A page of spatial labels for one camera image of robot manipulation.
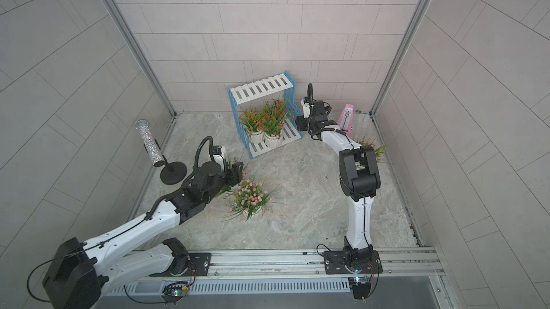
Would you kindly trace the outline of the blue white wooden rack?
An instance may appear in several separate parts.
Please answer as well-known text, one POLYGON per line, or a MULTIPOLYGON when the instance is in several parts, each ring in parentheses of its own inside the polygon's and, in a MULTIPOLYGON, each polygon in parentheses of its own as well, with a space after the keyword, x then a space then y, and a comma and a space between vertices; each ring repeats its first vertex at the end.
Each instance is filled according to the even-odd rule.
POLYGON ((251 158, 303 137, 294 122, 295 81, 288 72, 227 90, 236 128, 251 158))

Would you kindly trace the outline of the red flower pot front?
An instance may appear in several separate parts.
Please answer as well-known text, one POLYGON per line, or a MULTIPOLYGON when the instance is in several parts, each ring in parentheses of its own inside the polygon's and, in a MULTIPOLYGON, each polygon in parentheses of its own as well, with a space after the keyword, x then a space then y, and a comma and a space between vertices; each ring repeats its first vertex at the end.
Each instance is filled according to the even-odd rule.
POLYGON ((262 130, 268 148, 277 148, 282 142, 282 129, 288 117, 286 103, 281 99, 266 102, 262 108, 262 130))

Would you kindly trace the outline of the red flower pot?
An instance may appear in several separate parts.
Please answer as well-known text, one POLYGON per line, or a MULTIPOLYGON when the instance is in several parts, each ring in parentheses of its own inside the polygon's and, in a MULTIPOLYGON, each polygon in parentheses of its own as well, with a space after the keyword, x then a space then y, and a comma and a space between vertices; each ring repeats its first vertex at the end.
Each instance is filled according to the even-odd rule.
POLYGON ((257 108, 248 108, 244 110, 239 116, 239 121, 252 144, 264 142, 262 113, 257 108))
POLYGON ((282 142, 282 129, 288 117, 286 103, 281 99, 266 102, 262 108, 262 130, 268 148, 277 148, 282 142))

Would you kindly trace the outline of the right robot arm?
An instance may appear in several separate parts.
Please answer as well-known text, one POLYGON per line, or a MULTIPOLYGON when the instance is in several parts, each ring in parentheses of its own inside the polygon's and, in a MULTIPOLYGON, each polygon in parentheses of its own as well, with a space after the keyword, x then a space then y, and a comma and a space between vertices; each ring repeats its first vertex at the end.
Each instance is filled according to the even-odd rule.
POLYGON ((339 184, 349 204, 349 222, 341 254, 345 267, 353 273, 372 262, 371 211, 381 186, 376 153, 373 147, 352 140, 336 121, 328 118, 330 105, 314 99, 308 84, 302 100, 303 114, 296 117, 299 131, 327 144, 339 157, 339 184))

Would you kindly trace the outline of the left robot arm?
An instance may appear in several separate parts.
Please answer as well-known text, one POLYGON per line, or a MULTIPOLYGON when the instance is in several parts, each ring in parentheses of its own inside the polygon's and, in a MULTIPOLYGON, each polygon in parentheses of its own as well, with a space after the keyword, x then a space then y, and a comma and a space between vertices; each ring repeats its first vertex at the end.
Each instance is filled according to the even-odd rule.
POLYGON ((45 263, 44 302, 53 308, 92 308, 112 290, 142 277, 184 274, 190 257, 178 239, 164 240, 140 253, 134 249, 190 220, 243 179, 243 162, 227 161, 224 148, 214 145, 212 136, 201 141, 196 156, 204 146, 209 147, 209 161, 199 164, 195 158, 193 171, 181 186, 159 197, 145 214, 84 242, 75 237, 63 242, 45 263))

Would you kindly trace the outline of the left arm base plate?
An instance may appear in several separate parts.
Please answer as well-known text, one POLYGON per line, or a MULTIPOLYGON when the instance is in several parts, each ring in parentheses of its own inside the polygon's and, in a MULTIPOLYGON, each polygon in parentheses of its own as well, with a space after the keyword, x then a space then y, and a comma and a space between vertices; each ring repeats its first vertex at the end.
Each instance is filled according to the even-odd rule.
POLYGON ((194 277, 207 276, 211 263, 211 253, 191 253, 186 257, 175 257, 168 269, 153 273, 150 277, 194 277))

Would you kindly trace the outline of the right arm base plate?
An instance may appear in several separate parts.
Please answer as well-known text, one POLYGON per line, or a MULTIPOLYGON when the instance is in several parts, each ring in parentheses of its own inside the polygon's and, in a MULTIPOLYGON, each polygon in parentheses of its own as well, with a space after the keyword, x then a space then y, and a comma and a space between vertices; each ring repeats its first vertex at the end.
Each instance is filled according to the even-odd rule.
POLYGON ((345 253, 342 251, 325 250, 322 257, 327 275, 378 275, 383 273, 377 251, 373 252, 370 260, 361 262, 358 266, 348 266, 345 253))

